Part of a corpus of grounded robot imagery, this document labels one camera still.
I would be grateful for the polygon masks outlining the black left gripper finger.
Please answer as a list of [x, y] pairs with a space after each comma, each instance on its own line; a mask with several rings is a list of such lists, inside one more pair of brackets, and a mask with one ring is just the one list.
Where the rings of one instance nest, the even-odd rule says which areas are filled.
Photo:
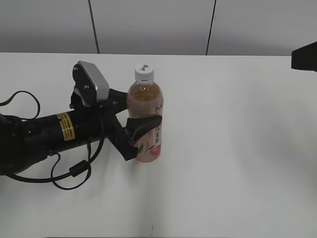
[[108, 114], [112, 117], [127, 109], [127, 93], [125, 92], [110, 89], [108, 101]]
[[152, 129], [158, 127], [162, 122], [162, 116], [155, 115], [147, 118], [128, 118], [126, 129], [129, 132], [131, 142], [135, 144]]

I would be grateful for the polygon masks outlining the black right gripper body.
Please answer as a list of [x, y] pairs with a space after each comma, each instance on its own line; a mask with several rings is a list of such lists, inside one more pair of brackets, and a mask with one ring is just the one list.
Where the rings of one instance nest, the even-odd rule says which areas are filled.
[[303, 71], [317, 71], [317, 42], [311, 43], [291, 54], [291, 68]]

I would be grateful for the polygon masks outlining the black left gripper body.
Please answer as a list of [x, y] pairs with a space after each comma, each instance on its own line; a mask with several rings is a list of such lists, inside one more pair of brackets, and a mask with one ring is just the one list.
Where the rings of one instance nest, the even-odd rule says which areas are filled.
[[136, 158], [138, 149], [132, 145], [117, 117], [108, 114], [108, 99], [92, 107], [84, 107], [73, 92], [70, 107], [73, 109], [70, 118], [76, 140], [94, 142], [107, 138], [126, 161]]

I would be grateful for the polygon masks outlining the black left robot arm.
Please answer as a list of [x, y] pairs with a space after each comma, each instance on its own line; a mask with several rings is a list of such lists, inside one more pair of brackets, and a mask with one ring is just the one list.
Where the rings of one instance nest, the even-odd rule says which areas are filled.
[[[122, 127], [116, 115], [127, 109], [127, 93], [111, 89], [105, 101], [85, 107], [81, 98], [72, 94], [71, 111], [46, 117], [23, 119], [16, 116], [0, 117], [0, 174], [29, 183], [46, 183], [75, 177], [91, 169], [104, 140], [108, 139], [129, 161], [137, 157], [137, 141], [159, 126], [162, 116], [128, 118]], [[49, 156], [98, 141], [93, 156], [79, 162], [69, 172], [50, 178], [23, 178], [18, 173]]]

